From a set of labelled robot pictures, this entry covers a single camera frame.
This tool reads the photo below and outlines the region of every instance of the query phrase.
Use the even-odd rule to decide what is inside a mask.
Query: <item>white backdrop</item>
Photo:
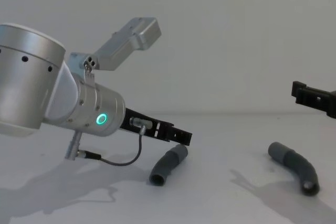
[[[0,22],[94,52],[135,16],[163,36],[97,82],[149,112],[297,112],[291,83],[336,89],[336,0],[0,0]]]

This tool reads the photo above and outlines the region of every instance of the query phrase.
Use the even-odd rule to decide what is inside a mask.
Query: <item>cable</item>
[[[127,163],[115,163],[115,162],[111,162],[111,161],[108,161],[104,158],[101,158],[100,160],[106,164],[109,164],[109,165],[114,165],[114,166],[128,166],[128,165],[131,165],[133,164],[135,161],[138,160],[138,158],[140,157],[140,154],[141,154],[141,151],[142,151],[142,135],[139,135],[139,150],[138,150],[138,153],[137,155],[135,156],[135,158]]]

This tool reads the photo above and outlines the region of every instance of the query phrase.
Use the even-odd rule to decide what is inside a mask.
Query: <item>hole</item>
[[[156,186],[163,186],[164,185],[164,178],[158,174],[154,174],[151,177],[151,182]]]

